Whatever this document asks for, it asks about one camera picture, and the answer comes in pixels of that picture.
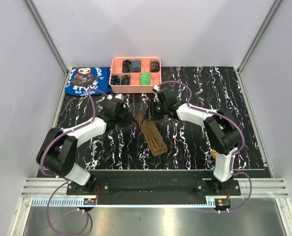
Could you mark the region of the brown cloth napkin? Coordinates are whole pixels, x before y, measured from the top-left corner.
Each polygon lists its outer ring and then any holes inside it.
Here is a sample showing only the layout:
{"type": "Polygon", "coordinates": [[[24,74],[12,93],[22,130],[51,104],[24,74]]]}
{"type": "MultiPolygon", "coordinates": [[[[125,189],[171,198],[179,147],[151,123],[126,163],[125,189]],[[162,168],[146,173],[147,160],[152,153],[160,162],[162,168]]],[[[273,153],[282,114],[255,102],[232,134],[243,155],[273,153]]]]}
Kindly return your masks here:
{"type": "Polygon", "coordinates": [[[136,122],[144,135],[152,155],[158,157],[161,154],[166,153],[167,145],[165,144],[155,122],[153,120],[146,120],[143,118],[144,114],[137,115],[136,122]]]}

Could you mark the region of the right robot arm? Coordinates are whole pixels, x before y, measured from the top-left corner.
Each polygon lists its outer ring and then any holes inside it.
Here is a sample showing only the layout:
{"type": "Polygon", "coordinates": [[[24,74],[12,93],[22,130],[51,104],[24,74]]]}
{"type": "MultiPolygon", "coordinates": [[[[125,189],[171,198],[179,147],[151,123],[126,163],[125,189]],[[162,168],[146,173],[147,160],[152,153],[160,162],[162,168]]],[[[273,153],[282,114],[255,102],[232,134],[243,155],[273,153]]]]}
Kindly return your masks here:
{"type": "Polygon", "coordinates": [[[211,110],[178,101],[167,88],[153,88],[155,97],[148,102],[145,120],[161,120],[165,116],[190,122],[205,129],[212,150],[215,168],[212,179],[201,192],[222,195],[233,182],[233,159],[243,143],[243,134],[229,110],[211,110]]]}

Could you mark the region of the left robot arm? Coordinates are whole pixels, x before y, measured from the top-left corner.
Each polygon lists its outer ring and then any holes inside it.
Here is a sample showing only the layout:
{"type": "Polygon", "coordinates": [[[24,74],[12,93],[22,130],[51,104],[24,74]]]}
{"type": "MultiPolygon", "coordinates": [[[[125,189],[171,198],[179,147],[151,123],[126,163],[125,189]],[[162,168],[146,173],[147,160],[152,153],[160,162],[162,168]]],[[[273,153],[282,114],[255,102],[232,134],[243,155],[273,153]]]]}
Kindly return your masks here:
{"type": "Polygon", "coordinates": [[[90,139],[103,135],[116,126],[134,123],[122,94],[108,97],[108,105],[96,117],[68,129],[52,128],[36,156],[45,176],[58,176],[74,183],[81,193],[95,190],[95,177],[75,163],[77,149],[90,139]]]}

